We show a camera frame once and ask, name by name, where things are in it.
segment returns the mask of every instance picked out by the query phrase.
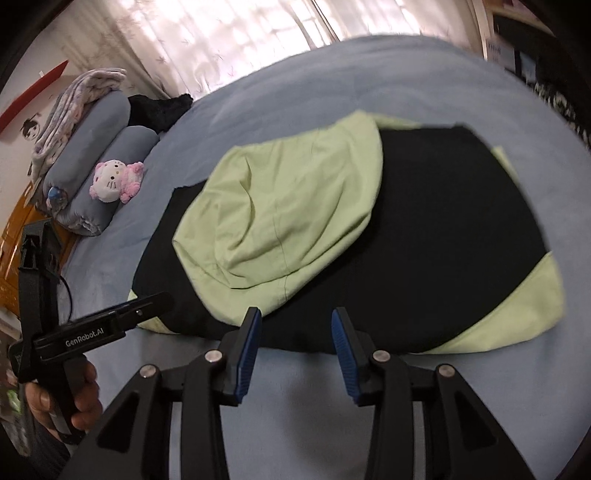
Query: black cable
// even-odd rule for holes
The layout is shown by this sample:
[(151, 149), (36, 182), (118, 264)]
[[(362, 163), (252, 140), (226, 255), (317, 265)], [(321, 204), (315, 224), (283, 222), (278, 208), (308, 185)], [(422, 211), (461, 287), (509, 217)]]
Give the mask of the black cable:
[(74, 302), (72, 301), (72, 292), (70, 291), (70, 286), (68, 285), (68, 282), (66, 282), (66, 279), (64, 277), (62, 277), (61, 275), (60, 275), (60, 280), (64, 284), (66, 290), (68, 291), (68, 297), (70, 298), (70, 313), (68, 315), (68, 322), (69, 322), (70, 320), (72, 320), (72, 313), (74, 310)]

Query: human hand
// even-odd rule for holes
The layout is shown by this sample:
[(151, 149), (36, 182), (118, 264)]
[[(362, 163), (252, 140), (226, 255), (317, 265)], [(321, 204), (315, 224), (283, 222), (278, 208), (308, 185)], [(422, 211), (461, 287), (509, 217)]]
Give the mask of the human hand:
[[(72, 426), (78, 430), (88, 431), (103, 413), (103, 405), (99, 401), (99, 386), (96, 383), (96, 368), (90, 362), (86, 364), (84, 380), (84, 387), (74, 397), (78, 412), (72, 415)], [(36, 383), (28, 383), (25, 385), (25, 395), (33, 416), (59, 440), (60, 436), (49, 415), (55, 406), (49, 392)]]

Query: plush toy face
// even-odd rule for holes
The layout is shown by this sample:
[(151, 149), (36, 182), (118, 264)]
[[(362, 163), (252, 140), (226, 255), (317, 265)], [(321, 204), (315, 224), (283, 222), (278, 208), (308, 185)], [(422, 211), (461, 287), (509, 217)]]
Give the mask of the plush toy face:
[(95, 167), (95, 178), (90, 187), (90, 196), (110, 203), (119, 200), (126, 165), (119, 160), (101, 162)]

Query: red object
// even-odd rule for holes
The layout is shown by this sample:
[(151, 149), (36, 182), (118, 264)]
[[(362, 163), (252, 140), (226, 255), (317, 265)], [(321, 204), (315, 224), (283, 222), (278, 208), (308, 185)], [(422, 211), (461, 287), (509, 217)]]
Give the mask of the red object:
[(60, 63), (52, 71), (33, 83), (24, 93), (10, 104), (6, 111), (0, 115), (0, 134), (12, 120), (24, 109), (37, 95), (55, 82), (66, 69), (68, 61)]

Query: rolled blanket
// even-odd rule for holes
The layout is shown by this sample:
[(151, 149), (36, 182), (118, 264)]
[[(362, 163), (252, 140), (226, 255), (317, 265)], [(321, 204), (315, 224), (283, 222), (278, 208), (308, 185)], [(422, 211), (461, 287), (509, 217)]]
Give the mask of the rolled blanket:
[(33, 149), (31, 180), (35, 187), (66, 146), (85, 105), (119, 90), (126, 74), (126, 70), (116, 68), (89, 70), (61, 94)]

